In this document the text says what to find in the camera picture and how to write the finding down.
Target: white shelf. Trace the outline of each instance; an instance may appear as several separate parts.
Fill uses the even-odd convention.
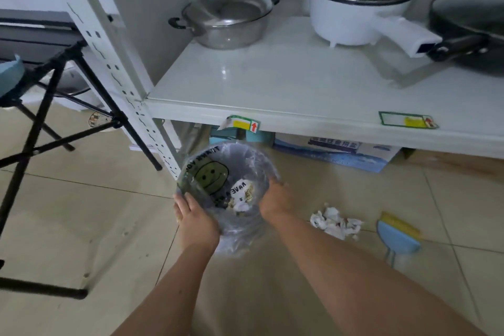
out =
[[[145,103],[158,118],[504,158],[504,79],[409,59],[394,44],[329,48],[307,17],[272,18],[262,40],[216,51],[192,41]],[[440,126],[381,125],[379,111],[431,115]]]

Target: blue and white box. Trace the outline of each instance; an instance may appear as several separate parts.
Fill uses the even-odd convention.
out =
[[[276,134],[273,148],[292,155],[357,167],[374,173],[381,171],[401,149],[400,146],[281,133]]]

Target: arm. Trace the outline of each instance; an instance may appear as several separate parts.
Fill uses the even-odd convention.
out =
[[[219,243],[219,227],[190,194],[175,195],[182,254],[112,336],[187,336],[203,272]]]
[[[386,263],[295,217],[291,202],[290,190],[271,180],[261,201],[261,214],[278,231],[345,335],[483,335]]]

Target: tissue pile on floor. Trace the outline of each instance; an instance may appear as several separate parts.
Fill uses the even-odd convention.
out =
[[[313,227],[323,230],[326,234],[345,240],[352,235],[354,240],[358,240],[358,232],[364,222],[354,218],[343,218],[335,207],[326,207],[324,214],[318,211],[312,214],[310,223]]]

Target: smiley face print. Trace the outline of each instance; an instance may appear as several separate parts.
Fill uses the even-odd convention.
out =
[[[211,161],[198,170],[195,179],[208,194],[214,194],[222,189],[228,175],[229,169],[225,165]]]

